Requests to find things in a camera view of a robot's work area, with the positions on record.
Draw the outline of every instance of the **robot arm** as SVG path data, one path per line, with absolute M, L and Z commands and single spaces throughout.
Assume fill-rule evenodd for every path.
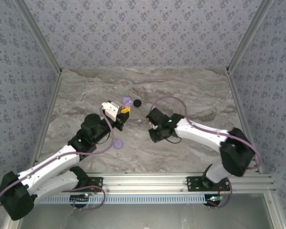
M 234 135 L 248 142 L 240 129 L 218 130 L 192 121 L 202 129 L 218 133 L 217 135 L 210 134 L 194 128 L 180 114 L 168 117 L 157 108 L 154 108 L 146 117 L 153 127 L 149 130 L 149 135 L 155 143 L 174 136 L 191 139 L 220 153 L 222 161 L 210 165 L 203 174 L 203 185 L 206 188 L 211 188 L 230 175 L 241 177 L 254 156 L 254 152 L 241 142 L 219 135 L 220 133 Z
M 111 126 L 122 131 L 123 124 L 129 118 L 129 112 L 122 112 L 122 106 L 111 101 L 102 104 L 102 111 Z M 109 132 L 110 128 L 104 119 L 97 114 L 89 114 L 81 124 L 81 129 L 56 154 L 17 175 L 13 172 L 7 173 L 2 179 L 0 193 L 10 184 L 22 180 L 0 197 L 0 202 L 11 219 L 18 220 L 24 217 L 34 205 L 45 198 L 65 190 L 87 186 L 87 174 L 80 167 L 71 167 L 87 155 L 75 152 L 93 152 L 96 150 L 96 144 Z M 67 168 L 70 170 L 58 175 Z

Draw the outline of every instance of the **purple object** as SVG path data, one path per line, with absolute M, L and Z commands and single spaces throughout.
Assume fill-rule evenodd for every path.
M 122 140 L 115 140 L 113 146 L 116 149 L 121 149 L 123 147 L 123 141 Z
M 133 102 L 131 101 L 130 97 L 124 97 L 123 104 L 124 104 L 124 108 L 128 108 L 133 104 Z

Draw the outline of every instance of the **black ball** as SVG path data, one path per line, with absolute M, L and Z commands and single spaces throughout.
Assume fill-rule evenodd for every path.
M 139 106 L 142 105 L 142 102 L 141 102 L 141 100 L 136 99 L 136 100 L 134 100 L 133 105 L 134 105 L 135 107 L 139 107 Z

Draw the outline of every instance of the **wall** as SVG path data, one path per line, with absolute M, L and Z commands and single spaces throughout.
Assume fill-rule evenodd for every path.
M 26 0 L 62 68 L 227 66 L 260 0 Z
M 286 0 L 270 8 L 234 79 L 267 173 L 286 210 Z
M 0 0 L 0 183 L 26 169 L 56 74 L 12 0 Z M 5 211 L 0 207 L 0 228 Z

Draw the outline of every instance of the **marble table surface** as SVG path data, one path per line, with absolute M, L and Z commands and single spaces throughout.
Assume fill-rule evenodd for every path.
M 78 163 L 86 172 L 203 172 L 211 163 L 220 161 L 217 152 L 191 140 L 183 139 L 179 144 L 151 141 L 145 116 L 151 104 L 164 95 L 184 100 L 193 121 L 227 130 L 233 126 L 241 128 L 224 69 L 63 70 L 39 161 L 61 149 L 80 129 L 86 115 L 100 114 L 102 102 L 121 103 L 126 96 L 140 99 L 142 106 L 132 107 L 129 128 L 114 130 L 115 138 L 123 140 L 123 148 L 112 147 Z M 173 99 L 162 100 L 157 107 L 168 115 L 184 113 L 182 105 Z M 142 122 L 136 126 L 138 119 Z M 97 151 L 106 148 L 110 140 L 97 145 Z

